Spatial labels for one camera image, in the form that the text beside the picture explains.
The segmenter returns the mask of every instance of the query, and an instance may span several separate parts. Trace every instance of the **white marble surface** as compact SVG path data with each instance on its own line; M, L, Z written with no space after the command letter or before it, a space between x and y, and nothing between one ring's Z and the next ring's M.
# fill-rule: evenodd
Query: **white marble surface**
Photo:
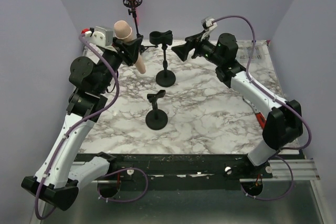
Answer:
M246 64L251 42L239 41L237 59ZM265 41L257 43L257 57L250 72L272 92L281 94ZM91 52L88 56L95 60ZM215 66L205 58L181 62L167 50L168 69L176 75L176 83L162 88L155 82L162 70L163 53L160 48L143 54L147 72L139 74L135 67L119 68L120 96L105 111L83 142L83 153L141 153L141 154L243 154L262 140L262 130L252 109L241 95L227 88L215 74ZM151 110L148 93L166 90L159 99L159 109L169 121L159 131L146 126L145 117ZM112 94L106 94L111 101Z

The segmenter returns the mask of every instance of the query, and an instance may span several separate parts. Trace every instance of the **black stand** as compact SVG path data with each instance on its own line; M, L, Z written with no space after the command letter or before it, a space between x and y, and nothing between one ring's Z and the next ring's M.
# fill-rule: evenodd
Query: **black stand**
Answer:
M134 19L135 29L136 29L136 37L140 38L142 35L139 34L139 28L138 28L138 22L136 21L136 8L139 7L142 4L142 0L123 0L124 6L126 6L128 9L128 15L132 15ZM148 48L154 47L157 48L157 45L155 46L143 46L140 45L140 54L143 54Z
M158 98L163 98L166 94L165 90L160 90L157 94L148 94L147 99L152 104L151 110L146 116L146 124L148 128L158 131L163 129L168 123L168 116L163 110L159 110Z
M174 85L176 81L175 74L167 70L168 68L168 62L166 58L166 50L168 48L167 45L171 45L173 43L173 34L172 31L166 31L165 33L161 33L159 31L153 31L149 34L149 41L150 43L154 45L162 44L162 50L163 50L163 70L157 73L156 75L156 82L158 85L168 88L172 85Z

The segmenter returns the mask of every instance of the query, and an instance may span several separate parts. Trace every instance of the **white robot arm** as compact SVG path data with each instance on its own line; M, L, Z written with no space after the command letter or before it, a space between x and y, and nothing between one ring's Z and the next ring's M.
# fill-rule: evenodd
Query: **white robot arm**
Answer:
M253 169L264 164L282 147L302 135L302 122L287 108L290 107L301 115L301 106L295 100L286 101L276 96L256 80L251 81L246 68L236 60L238 45L234 35L221 34L217 44L213 45L208 40L217 24L213 18L208 17L202 21L202 25L204 30L201 33L185 38L185 44L172 47L172 50L182 61L185 61L189 52L195 49L193 59L202 56L215 64L218 79L228 88L242 94L244 99L253 104L267 119L262 133L264 140L247 154L247 169Z
M70 171L82 142L107 103L107 98L101 94L107 91L112 74L105 64L114 72L121 64L132 66L138 60L142 42L142 37L122 42L113 37L112 29L103 26L86 29L82 37L87 37L103 51L101 57L106 62L99 60L96 64L85 56L72 62L69 81L76 89L69 98L62 129L40 169L22 182L22 187L31 194L61 210L67 210L73 204L79 189L107 174L110 169L114 157L99 153L90 162ZM74 128L79 121L83 122Z

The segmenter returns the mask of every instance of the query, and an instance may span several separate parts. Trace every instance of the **purple cable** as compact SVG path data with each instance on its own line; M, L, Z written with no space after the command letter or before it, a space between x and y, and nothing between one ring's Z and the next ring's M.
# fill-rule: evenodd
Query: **purple cable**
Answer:
M75 129L77 128L82 122L85 122L87 120L89 120L90 118L96 116L96 115L99 115L101 114L102 112L104 112L105 110L109 109L117 100L118 98L118 95L119 95L119 82L118 82L118 78L117 78L117 75L115 73L115 71L112 69L112 67L108 64L108 62L93 48L91 47L91 45L84 39L84 36L85 34L81 34L79 36L79 40L85 45L87 46L88 49L90 49L104 64L105 66L108 68L108 70L111 72L113 78L114 78L114 83L116 84L115 87L116 87L116 93L114 95L114 98L112 99L112 101L107 105L105 106L104 108L102 108L101 110L89 115L89 116L86 116L85 118L79 120L77 123L75 123L73 126L71 126L69 128L69 130L65 133L65 136L69 136L69 134ZM52 155L51 159L50 159L50 162L44 172L44 174L48 174L56 157L57 157L57 154L59 152L59 150L61 149L63 143L65 142L66 138L62 138L62 140L59 142L54 154ZM39 200L39 197L40 197L40 193L41 193L41 190L42 190L42 187L43 187L43 184L44 182L46 181L46 177L43 177L41 179L41 182L40 184L38 185L38 188L37 188L37 191L36 191L36 197L35 197L35 215L37 217L37 219L39 220L45 220L47 219L51 214L52 212L54 212L54 210L56 209L56 207L52 208L52 210L45 216L41 216L39 211L38 211L38 200Z
M147 178L146 173L143 170L139 169L139 168L130 167L130 168L125 168L125 169L117 170L117 171L115 171L113 173L109 173L109 174L106 174L106 175L102 176L102 178L105 178L105 177L108 177L108 176L112 176L112 175L115 175L115 174L120 173L120 172L125 172L126 170L137 170L137 171L139 171L139 172L142 173L142 175L145 177L145 180L146 180L146 186L145 186L145 189L143 190L143 192L139 196L137 196L136 198L134 198L134 199L119 200L119 199L104 198L100 194L100 188L98 188L99 199L102 198L104 200L111 201L111 202L117 202L117 203L130 203L130 202L137 201L138 199L142 198L146 194L147 189L148 189L148 178Z
M251 29L251 32L252 32L252 37L253 37L253 43L252 43L252 50L251 50L250 55L248 57L248 62L247 62L247 66L246 66L246 75L247 75L247 78L249 79L249 81L251 83L253 83L262 93L264 93L265 95L267 95L268 97L270 97L272 100L276 101L277 103L281 104L286 109L288 109L289 111L291 111L295 116L297 116L302 121L302 123L305 125L305 127L307 129L308 140L307 140L307 142L306 142L306 144L304 146L302 146L302 147L283 147L283 148L281 148L281 150L302 150L302 149L308 147L310 145L310 143L311 143L312 134L311 134L311 130L310 130L310 127L309 127L307 121L305 119L303 119L303 117L298 112L296 112L294 109L292 109L290 106L288 106L284 102L282 102L282 101L274 98L267 90L263 89L258 83L256 83L254 81L254 79L252 78L252 76L249 73L249 67L250 67L252 56L253 56L254 49L255 49L255 46L256 46L256 35L255 35L255 32L254 32L252 24L250 23L250 21L248 21L247 18L245 18L243 16L239 16L239 15L224 16L224 17L215 19L213 21L213 23L218 22L218 21L223 20L223 19L227 19L227 18L241 18L241 19L245 20L246 23L250 26L250 29Z
M252 195L248 194L248 193L244 190L243 186L241 186L241 188L242 188L241 190L243 191L243 193L244 193L247 197L250 197L250 198L252 198L252 199L261 200L261 201L273 201L273 200L282 199L282 198L286 197L287 195L289 195L289 194L291 193L291 191L292 191L293 188L294 188L294 175L293 175L293 171L292 171L292 169L290 168L289 164L288 164L282 157L279 157L279 156L275 156L275 157L278 158L278 159L280 159L280 160L282 160L282 161L287 165L287 167L288 167L288 169L289 169L290 177L291 177L291 183L290 183L290 186L289 186L288 190L287 190L284 194L282 194L281 196L278 196L278 197L275 197L275 198L265 199L265 198L259 198L259 197L252 196Z

